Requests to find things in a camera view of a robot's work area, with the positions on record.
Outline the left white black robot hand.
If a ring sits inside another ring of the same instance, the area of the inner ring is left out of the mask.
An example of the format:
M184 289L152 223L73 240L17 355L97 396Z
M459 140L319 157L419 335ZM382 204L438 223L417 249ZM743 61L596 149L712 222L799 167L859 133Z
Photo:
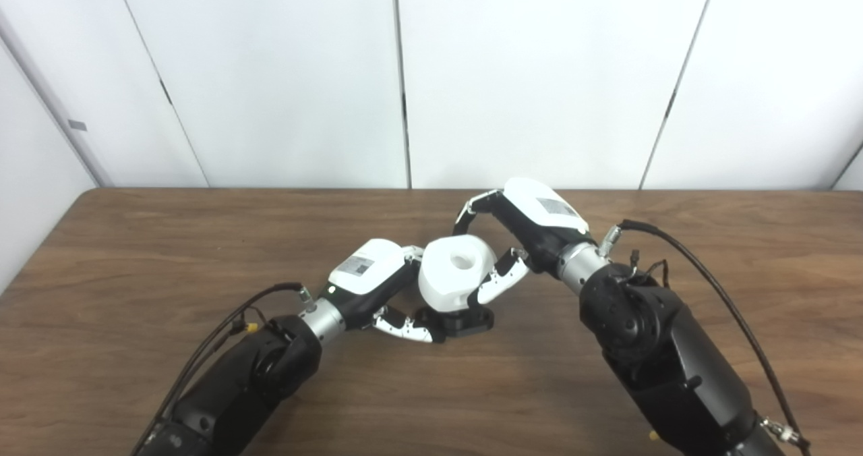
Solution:
M442 333L388 305L416 282L422 257L418 246L370 239L330 272L320 296L300 317L321 345L367 328L420 343L443 343Z

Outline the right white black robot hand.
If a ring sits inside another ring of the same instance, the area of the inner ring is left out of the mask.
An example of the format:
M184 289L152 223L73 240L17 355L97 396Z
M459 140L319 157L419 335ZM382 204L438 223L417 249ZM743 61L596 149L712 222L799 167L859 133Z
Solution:
M516 238L531 271L548 273L573 294L581 294L592 275L608 264L588 223L537 180L512 177L503 188L469 198L456 217L453 235L466 234L480 214L493 216Z

